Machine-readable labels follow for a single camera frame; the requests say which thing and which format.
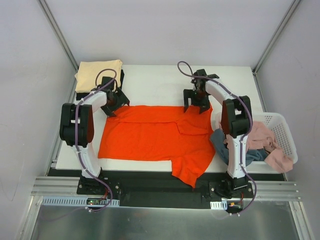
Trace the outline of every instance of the gray wall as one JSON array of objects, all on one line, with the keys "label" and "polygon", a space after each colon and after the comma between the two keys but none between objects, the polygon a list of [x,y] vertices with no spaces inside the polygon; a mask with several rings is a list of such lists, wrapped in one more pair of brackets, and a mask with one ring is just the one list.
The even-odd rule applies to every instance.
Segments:
[{"label": "gray wall", "polygon": [[320,1],[304,0],[258,72],[267,110],[289,124],[298,162],[289,172],[320,239]]},{"label": "gray wall", "polygon": [[47,0],[78,61],[251,66],[292,0]]},{"label": "gray wall", "polygon": [[17,237],[35,178],[48,165],[73,74],[37,1],[1,1],[1,240]]}]

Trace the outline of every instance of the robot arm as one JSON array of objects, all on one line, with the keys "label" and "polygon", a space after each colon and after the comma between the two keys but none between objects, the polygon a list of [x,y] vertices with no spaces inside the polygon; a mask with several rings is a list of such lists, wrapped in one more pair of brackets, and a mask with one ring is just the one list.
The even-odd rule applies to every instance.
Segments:
[{"label": "robot arm", "polygon": [[[102,86],[111,81],[111,77],[102,78]],[[62,105],[61,121],[59,135],[66,144],[74,150],[76,156],[81,163],[82,176],[87,179],[92,179],[91,173],[94,177],[98,177],[101,172],[101,167],[97,155],[94,152],[92,140],[94,138],[94,119],[93,113],[101,108],[107,116],[114,117],[114,111],[123,105],[129,105],[130,101],[120,88],[113,90],[113,85],[96,92],[94,89],[92,96],[84,100],[79,106],[78,112],[78,139],[75,146],[75,112],[76,104],[65,103]]]},{"label": "robot arm", "polygon": [[230,192],[248,185],[245,160],[248,138],[246,133],[250,129],[251,117],[250,99],[248,96],[239,97],[248,108],[249,116],[239,99],[220,85],[221,80],[216,74],[207,75],[204,69],[200,69],[193,77],[193,89],[183,91],[185,111],[189,107],[189,98],[192,105],[200,107],[200,114],[210,107],[208,95],[212,95],[222,105],[221,126],[228,140],[229,164],[226,181],[228,186],[221,187],[223,193],[220,195],[228,197]]}]

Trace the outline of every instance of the white table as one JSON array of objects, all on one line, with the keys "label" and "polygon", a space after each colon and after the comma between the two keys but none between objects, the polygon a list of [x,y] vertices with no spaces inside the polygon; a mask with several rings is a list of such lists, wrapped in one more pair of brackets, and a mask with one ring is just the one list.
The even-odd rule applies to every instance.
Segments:
[{"label": "white table", "polygon": [[[182,75],[175,65],[124,65],[124,81],[122,90],[130,100],[131,106],[183,106],[183,90],[192,89],[191,79]],[[193,72],[205,69],[207,74],[217,74],[222,83],[234,94],[247,95],[251,100],[252,113],[262,112],[258,91],[248,66],[192,66]],[[189,74],[188,68],[183,71]],[[209,96],[213,107],[211,125],[214,126],[215,116],[222,111],[222,106]],[[94,138],[93,149],[98,154],[100,141],[106,123],[105,113],[99,109],[93,115]],[[101,158],[100,165],[103,170],[109,171],[150,171],[171,172],[171,161],[133,161]],[[206,173],[221,173],[227,170],[227,165],[215,154]],[[62,142],[57,159],[58,170],[80,170],[80,164],[73,150]],[[253,162],[247,167],[249,173],[277,172],[265,162]]]}]

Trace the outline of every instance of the cable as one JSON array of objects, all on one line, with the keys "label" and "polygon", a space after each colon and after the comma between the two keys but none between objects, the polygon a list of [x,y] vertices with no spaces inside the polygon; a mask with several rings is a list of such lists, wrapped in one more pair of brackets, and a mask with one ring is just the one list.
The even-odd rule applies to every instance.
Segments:
[{"label": "cable", "polygon": [[[180,64],[183,63],[185,65],[187,65],[187,67],[189,68],[191,74],[187,74],[185,72],[183,72],[180,68]],[[246,114],[248,115],[249,117],[249,130],[246,134],[244,134],[241,138],[240,138],[240,167],[243,171],[243,173],[248,177],[248,179],[250,179],[252,182],[253,182],[253,185],[254,185],[254,194],[253,194],[253,198],[252,200],[249,202],[249,204],[241,211],[241,213],[243,211],[245,211],[248,207],[251,206],[251,204],[254,202],[254,200],[256,199],[256,196],[257,196],[257,184],[256,182],[253,180],[253,178],[247,173],[247,171],[245,170],[245,168],[243,167],[244,166],[244,162],[243,162],[243,158],[242,158],[242,149],[243,149],[243,140],[244,138],[251,132],[252,130],[252,126],[253,126],[253,120],[252,120],[252,116],[250,114],[250,111],[248,109],[248,107],[246,106],[246,104],[241,100],[241,98],[235,94],[233,94],[228,88],[226,88],[221,82],[215,80],[215,79],[212,79],[210,77],[207,77],[207,76],[195,76],[193,75],[193,71],[192,71],[192,68],[191,66],[186,62],[186,61],[179,61],[177,63],[177,67],[178,67],[178,70],[180,71],[180,73],[182,73],[183,75],[187,76],[187,77],[190,77],[190,78],[197,78],[197,79],[205,79],[205,80],[209,80],[209,81],[212,81],[216,84],[218,84],[219,86],[221,86],[228,94],[230,94],[232,97],[236,98],[240,103],[241,105],[243,106]]]},{"label": "cable", "polygon": [[113,193],[112,193],[112,190],[111,188],[108,186],[108,184],[106,184],[104,181],[101,181],[99,178],[97,178],[96,176],[94,176],[91,172],[89,172],[89,170],[86,168],[82,158],[81,158],[81,154],[80,154],[80,148],[78,146],[78,118],[79,118],[79,107],[81,106],[81,104],[83,104],[87,99],[91,98],[93,95],[97,94],[98,92],[100,92],[101,90],[103,90],[104,88],[106,88],[108,85],[110,85],[117,77],[117,72],[114,70],[114,69],[111,69],[111,68],[106,68],[106,69],[103,69],[101,70],[98,75],[96,76],[95,78],[95,84],[97,85],[97,80],[98,80],[98,77],[101,73],[103,73],[104,71],[112,71],[114,72],[114,77],[105,85],[101,86],[100,88],[98,88],[96,91],[93,91],[91,92],[89,95],[87,95],[86,97],[84,97],[83,99],[81,99],[79,101],[79,103],[76,105],[75,107],[75,124],[74,124],[74,146],[75,146],[75,149],[77,150],[77,155],[78,155],[78,158],[79,158],[79,162],[82,166],[82,168],[85,170],[85,172],[90,176],[92,177],[93,179],[95,179],[96,181],[98,181],[99,183],[101,183],[102,185],[104,185],[109,193],[110,193],[110,200],[101,208],[99,209],[90,209],[90,212],[100,212],[102,211],[103,209],[105,209],[108,205],[110,205],[110,203],[112,202],[113,200]]},{"label": "cable", "polygon": [[[98,75],[96,76],[95,81],[94,81],[95,86],[98,86],[98,77],[100,76],[100,74],[102,74],[102,73],[105,72],[105,71],[109,71],[109,70],[113,70],[113,69],[105,68],[105,69],[101,70],[101,71],[98,73]],[[111,81],[110,81],[107,85],[110,85],[110,84],[114,81],[114,82],[115,82],[115,86],[116,86],[115,89],[117,89],[117,88],[118,88],[118,82],[115,81],[115,79],[116,79],[116,77],[117,77],[117,72],[116,72],[115,70],[113,70],[113,72],[115,73],[115,75],[114,75],[113,79],[111,79]]]},{"label": "cable", "polygon": [[[82,166],[83,169],[85,169],[85,172],[90,176],[92,177],[93,179],[95,179],[96,181],[98,181],[99,183],[103,184],[104,187],[105,187],[105,194],[103,195],[102,198],[107,198],[107,196],[105,195],[108,195],[108,192],[110,193],[110,200],[101,208],[99,209],[90,209],[89,212],[100,212],[102,211],[103,209],[105,209],[108,205],[110,205],[110,203],[112,202],[113,200],[113,193],[112,193],[112,190],[110,189],[110,187],[103,181],[101,181],[100,179],[98,179],[97,177],[95,177],[91,172],[89,172],[89,170],[86,169],[86,166],[81,158],[81,155],[80,155],[80,148],[78,146],[78,118],[79,118],[79,107],[82,103],[84,103],[87,99],[89,99],[90,97],[92,97],[93,95],[95,95],[96,93],[100,92],[102,89],[106,88],[108,85],[110,85],[117,77],[117,72],[111,68],[106,68],[106,69],[103,69],[101,70],[98,75],[96,76],[95,78],[95,83],[97,85],[97,80],[98,80],[98,77],[101,73],[103,73],[104,71],[112,71],[114,72],[114,77],[111,79],[111,81],[109,81],[106,85],[98,88],[96,91],[94,92],[91,92],[89,95],[87,95],[85,98],[81,99],[80,102],[76,105],[75,107],[75,125],[74,125],[74,145],[75,145],[75,148],[77,150],[77,155],[78,155],[78,158],[79,158],[79,161],[80,161],[80,164]],[[59,219],[62,219],[66,216],[69,216],[70,214],[80,210],[80,209],[88,209],[88,207],[77,207],[75,209],[73,209],[72,211],[70,212],[67,212],[66,214],[62,215],[62,216],[59,216],[57,218],[53,218],[53,219],[46,219],[42,216],[42,210],[39,212],[39,217],[40,219],[42,219],[43,221],[46,221],[46,222],[54,222],[54,221],[57,221]]]},{"label": "cable", "polygon": [[241,205],[243,205],[244,197],[245,197],[245,195],[244,195],[244,192],[242,191],[242,192],[241,192],[241,198],[240,198],[240,201],[237,201],[237,202],[235,202],[235,203],[236,203],[236,204],[241,203]]}]

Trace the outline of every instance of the metal bar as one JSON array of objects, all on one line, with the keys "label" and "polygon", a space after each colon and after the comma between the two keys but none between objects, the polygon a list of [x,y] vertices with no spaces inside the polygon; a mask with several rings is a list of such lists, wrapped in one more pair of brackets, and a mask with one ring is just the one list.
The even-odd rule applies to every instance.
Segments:
[{"label": "metal bar", "polygon": [[[86,207],[88,197],[86,196],[45,196],[42,201],[43,206],[63,206],[63,207]],[[109,198],[100,200],[99,204],[92,205],[91,207],[100,207],[109,202]],[[112,199],[108,207],[119,207],[120,201]]]},{"label": "metal bar", "polygon": [[266,60],[268,54],[270,53],[273,46],[275,45],[275,42],[278,40],[279,36],[281,35],[283,30],[287,26],[289,20],[293,16],[294,12],[296,11],[296,9],[301,1],[302,0],[293,0],[293,2],[291,3],[289,9],[286,11],[283,19],[281,20],[281,22],[278,25],[277,29],[275,30],[273,36],[271,37],[270,41],[268,42],[266,48],[264,49],[258,63],[254,67],[254,69],[253,69],[254,74],[256,74],[259,71],[259,69],[261,68],[261,66],[264,63],[264,61]]},{"label": "metal bar", "polygon": [[[78,177],[39,176],[35,180],[33,196],[79,196]],[[299,202],[302,200],[297,184],[292,181],[256,181],[258,201]]]},{"label": "metal bar", "polygon": [[261,88],[259,86],[259,77],[258,77],[257,73],[256,74],[253,73],[253,79],[254,79],[256,90],[258,91],[258,95],[259,95],[260,103],[261,103],[261,106],[262,106],[262,110],[264,112],[268,112],[264,95],[263,95],[262,90],[261,90]]},{"label": "metal bar", "polygon": [[41,206],[43,197],[42,196],[33,196],[31,204],[29,206],[29,211],[27,219],[25,221],[22,232],[20,232],[20,240],[30,240],[32,233],[34,231],[36,220],[38,217],[39,209]]},{"label": "metal bar", "polygon": [[[77,86],[77,80],[73,79],[72,86],[70,88],[71,89],[70,90],[70,94],[69,94],[69,96],[67,98],[67,102],[68,103],[73,102],[74,99],[76,98],[76,91],[75,91],[76,86]],[[49,162],[48,162],[48,165],[47,165],[46,174],[48,174],[50,168],[55,167],[55,165],[52,164],[52,163],[54,163],[54,161],[55,161],[55,164],[57,164],[56,160],[58,159],[61,146],[62,146],[62,140],[59,137],[59,128],[58,128],[57,131],[56,131],[56,134],[55,134],[54,144],[53,144],[53,148],[52,148],[52,151],[51,151],[51,154],[50,154],[50,158],[49,158]]]},{"label": "metal bar", "polygon": [[289,202],[300,240],[315,240],[302,202]]},{"label": "metal bar", "polygon": [[57,21],[55,20],[55,17],[53,16],[53,14],[49,8],[47,1],[46,0],[38,0],[38,3],[40,4],[40,7],[42,8],[43,13],[45,14],[46,18],[48,19],[48,21],[52,27],[52,30],[54,31],[56,37],[58,38],[65,54],[69,58],[74,69],[77,71],[79,69],[77,61],[76,61],[74,55],[72,54],[72,52],[67,44],[67,41],[66,41],[64,35],[62,34],[62,32],[57,24]]}]

